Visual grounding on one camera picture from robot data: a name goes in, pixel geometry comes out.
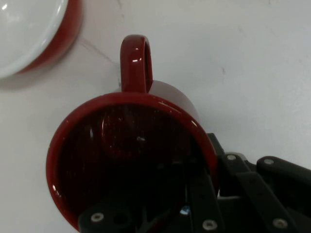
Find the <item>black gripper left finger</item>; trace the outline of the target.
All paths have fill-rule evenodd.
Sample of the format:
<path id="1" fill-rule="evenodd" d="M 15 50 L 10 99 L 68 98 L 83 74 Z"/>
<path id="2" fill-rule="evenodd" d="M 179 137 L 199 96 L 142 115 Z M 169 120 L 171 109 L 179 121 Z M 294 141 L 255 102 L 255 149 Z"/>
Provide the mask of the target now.
<path id="1" fill-rule="evenodd" d="M 207 165 L 159 164 L 85 210 L 82 233 L 220 233 L 224 224 Z"/>

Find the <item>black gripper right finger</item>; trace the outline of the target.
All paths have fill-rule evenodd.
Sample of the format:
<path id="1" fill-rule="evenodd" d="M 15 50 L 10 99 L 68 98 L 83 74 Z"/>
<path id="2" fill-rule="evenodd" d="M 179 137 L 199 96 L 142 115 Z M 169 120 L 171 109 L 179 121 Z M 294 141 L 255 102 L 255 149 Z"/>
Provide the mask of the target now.
<path id="1" fill-rule="evenodd" d="M 225 153 L 208 134 L 218 156 L 219 233 L 309 233 L 311 171 L 264 156 L 253 164 L 242 154 Z"/>

